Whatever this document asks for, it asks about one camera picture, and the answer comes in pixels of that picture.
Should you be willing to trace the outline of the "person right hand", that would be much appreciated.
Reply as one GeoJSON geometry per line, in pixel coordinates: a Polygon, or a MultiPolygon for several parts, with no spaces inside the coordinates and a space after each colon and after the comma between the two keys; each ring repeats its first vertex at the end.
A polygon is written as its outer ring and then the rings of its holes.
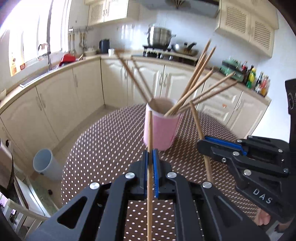
{"type": "Polygon", "coordinates": [[[258,225],[258,226],[262,226],[262,225],[268,225],[270,222],[271,216],[265,212],[264,210],[258,208],[257,209],[257,213],[254,219],[254,222],[258,225]]]}

